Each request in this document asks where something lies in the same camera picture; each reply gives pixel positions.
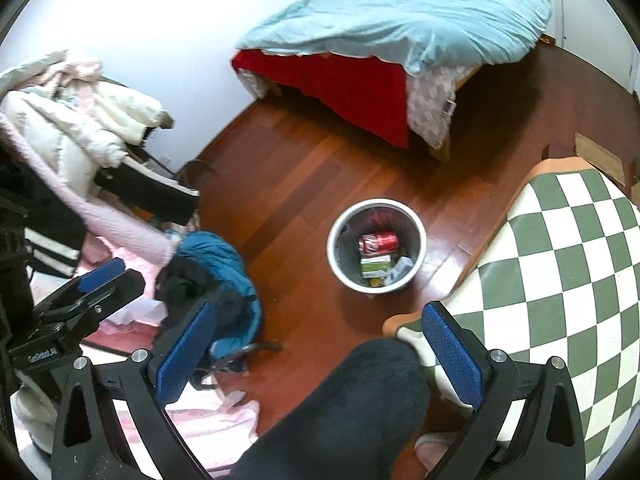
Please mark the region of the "green white checkered tablecloth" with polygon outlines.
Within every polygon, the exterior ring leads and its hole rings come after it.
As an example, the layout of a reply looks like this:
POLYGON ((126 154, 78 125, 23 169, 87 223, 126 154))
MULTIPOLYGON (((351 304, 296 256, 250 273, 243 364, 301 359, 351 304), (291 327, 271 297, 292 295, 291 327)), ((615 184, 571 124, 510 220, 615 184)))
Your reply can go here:
POLYGON ((589 479, 639 453, 639 211, 579 157, 536 165, 442 302, 489 349, 560 358, 589 479))

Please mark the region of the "pink blanket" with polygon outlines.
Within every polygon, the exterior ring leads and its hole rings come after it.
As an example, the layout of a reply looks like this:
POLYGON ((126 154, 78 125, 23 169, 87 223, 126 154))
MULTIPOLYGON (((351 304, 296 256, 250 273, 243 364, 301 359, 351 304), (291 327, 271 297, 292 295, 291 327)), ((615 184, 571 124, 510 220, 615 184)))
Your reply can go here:
MULTIPOLYGON (((166 314, 165 305, 160 300, 156 300, 154 296, 148 298, 142 294, 126 307, 104 318, 98 329, 102 326, 119 328, 139 320, 152 320, 160 328, 160 322, 166 314)), ((176 424, 178 433, 183 437, 194 456, 203 462, 207 469, 217 468, 219 464, 214 460, 212 453, 205 451, 205 445, 221 444, 224 450, 224 458, 221 463, 231 464, 254 441, 258 419, 256 403, 250 403, 245 408, 238 408, 232 401, 219 399, 213 386, 205 385, 202 382, 203 378, 225 370, 233 362, 242 359, 246 350, 252 348, 253 345, 251 342, 222 359, 213 360, 209 355, 209 347, 214 342, 217 330, 216 324, 216 328, 208 333, 208 348, 182 390, 179 399, 165 406, 165 412, 176 424)), ((157 331, 150 346, 145 349, 151 350, 162 334, 157 331)), ((80 345, 79 349, 80 356, 83 356, 80 345)), ((22 385, 15 393, 12 406, 18 419, 32 435, 35 445, 47 454, 53 451, 58 408, 73 362, 34 376, 22 373, 17 375, 21 379, 22 385)), ((137 430, 134 429, 134 422, 129 414, 127 404, 116 400, 114 407, 140 470, 144 474, 149 471, 157 471, 151 457, 149 460, 142 460, 139 455, 143 443, 137 430)))

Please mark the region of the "light blue duvet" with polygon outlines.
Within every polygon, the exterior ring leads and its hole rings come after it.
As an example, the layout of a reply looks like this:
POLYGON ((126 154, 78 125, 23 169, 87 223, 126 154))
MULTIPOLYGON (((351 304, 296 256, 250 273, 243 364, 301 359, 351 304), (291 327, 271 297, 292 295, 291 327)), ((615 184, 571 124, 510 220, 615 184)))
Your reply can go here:
POLYGON ((548 0, 295 0, 236 46, 268 55, 378 58, 426 66, 521 61, 548 25, 548 0))

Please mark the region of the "pink slipper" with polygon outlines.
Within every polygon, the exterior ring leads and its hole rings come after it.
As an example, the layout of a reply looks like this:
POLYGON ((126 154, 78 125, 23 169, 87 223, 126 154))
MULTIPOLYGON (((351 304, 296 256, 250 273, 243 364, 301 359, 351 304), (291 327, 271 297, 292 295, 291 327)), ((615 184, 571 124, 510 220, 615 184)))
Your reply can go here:
POLYGON ((418 437, 414 445, 414 452, 427 474, 444 457, 457 436, 456 432, 435 432, 434 434, 422 434, 421 437, 418 437))

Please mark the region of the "red bed sheet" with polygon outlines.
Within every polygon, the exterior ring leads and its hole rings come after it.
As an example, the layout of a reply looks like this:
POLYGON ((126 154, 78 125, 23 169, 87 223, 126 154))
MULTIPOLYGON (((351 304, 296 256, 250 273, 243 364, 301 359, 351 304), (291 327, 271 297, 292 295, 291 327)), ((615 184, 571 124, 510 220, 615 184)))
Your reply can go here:
POLYGON ((409 146, 407 75, 399 64, 374 56, 270 55, 241 50, 231 66, 238 73, 246 70, 297 89, 395 148, 409 146))

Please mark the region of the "checkered pink grey mattress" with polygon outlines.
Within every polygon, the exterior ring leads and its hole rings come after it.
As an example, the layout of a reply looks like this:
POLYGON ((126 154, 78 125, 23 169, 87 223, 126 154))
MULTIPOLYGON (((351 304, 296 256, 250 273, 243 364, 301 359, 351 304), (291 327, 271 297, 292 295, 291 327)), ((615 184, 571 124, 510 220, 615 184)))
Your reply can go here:
POLYGON ((456 94, 477 73, 478 66, 422 66, 406 76, 409 129, 434 152, 449 148, 449 127, 456 110, 456 94))

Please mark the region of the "red cola can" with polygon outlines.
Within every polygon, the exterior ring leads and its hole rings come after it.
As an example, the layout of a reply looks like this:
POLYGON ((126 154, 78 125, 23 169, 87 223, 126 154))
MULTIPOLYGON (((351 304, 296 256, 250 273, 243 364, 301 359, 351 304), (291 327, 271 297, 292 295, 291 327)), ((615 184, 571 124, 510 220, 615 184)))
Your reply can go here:
POLYGON ((394 232, 374 232, 358 238, 358 248, 363 257, 384 256, 398 251, 399 240, 394 232))

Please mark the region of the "white round trash bin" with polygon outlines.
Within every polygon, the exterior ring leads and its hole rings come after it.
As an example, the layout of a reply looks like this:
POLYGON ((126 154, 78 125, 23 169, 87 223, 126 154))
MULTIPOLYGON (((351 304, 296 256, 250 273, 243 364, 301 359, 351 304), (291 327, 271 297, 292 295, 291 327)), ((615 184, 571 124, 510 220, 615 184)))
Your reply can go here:
POLYGON ((426 229, 408 206, 388 198, 370 198, 350 206, 334 222, 326 241, 326 258, 334 276, 346 287, 368 296, 385 295, 406 287, 426 257, 426 229), (362 277, 358 238, 367 233, 394 232, 399 240, 390 274, 362 277))

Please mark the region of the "green white box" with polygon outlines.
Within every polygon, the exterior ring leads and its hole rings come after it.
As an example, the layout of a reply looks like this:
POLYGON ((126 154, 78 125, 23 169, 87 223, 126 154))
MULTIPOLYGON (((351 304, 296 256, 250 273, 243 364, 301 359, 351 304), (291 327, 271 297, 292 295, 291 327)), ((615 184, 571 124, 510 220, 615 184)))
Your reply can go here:
POLYGON ((362 257, 360 259, 360 271, 363 278, 385 278, 393 266, 391 255, 362 257))

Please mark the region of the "blue jacket on floor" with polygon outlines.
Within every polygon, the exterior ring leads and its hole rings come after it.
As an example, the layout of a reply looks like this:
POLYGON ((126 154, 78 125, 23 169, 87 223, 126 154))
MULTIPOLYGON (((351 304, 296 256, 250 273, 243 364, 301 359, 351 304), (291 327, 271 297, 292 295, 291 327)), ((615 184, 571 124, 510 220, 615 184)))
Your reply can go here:
POLYGON ((221 318, 218 318, 218 330, 209 347, 210 357, 222 359, 253 342, 262 322, 262 305, 238 252, 217 234, 194 231, 183 237, 176 256, 195 261, 218 284, 232 287, 245 301, 239 321, 229 328, 223 328, 221 318))

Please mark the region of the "white puffy coat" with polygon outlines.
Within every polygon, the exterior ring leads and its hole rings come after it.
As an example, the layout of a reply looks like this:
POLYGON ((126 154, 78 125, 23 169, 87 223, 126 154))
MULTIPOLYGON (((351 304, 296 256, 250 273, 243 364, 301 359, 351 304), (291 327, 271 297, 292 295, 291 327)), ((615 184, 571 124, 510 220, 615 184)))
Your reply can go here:
POLYGON ((62 183, 81 197, 117 168, 149 128, 168 129, 160 101, 102 75, 102 63, 56 51, 1 73, 1 113, 62 183))

